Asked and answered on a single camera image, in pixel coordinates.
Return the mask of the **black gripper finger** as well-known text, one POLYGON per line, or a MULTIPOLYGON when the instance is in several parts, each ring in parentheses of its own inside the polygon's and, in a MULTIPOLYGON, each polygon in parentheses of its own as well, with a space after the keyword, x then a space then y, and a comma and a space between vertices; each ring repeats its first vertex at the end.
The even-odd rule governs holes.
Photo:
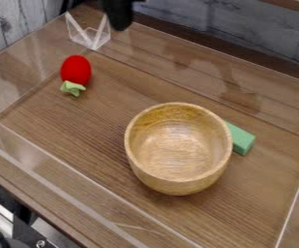
POLYGON ((103 0, 103 9, 107 14, 111 27, 117 31, 126 30, 133 24, 133 6, 133 0, 103 0))

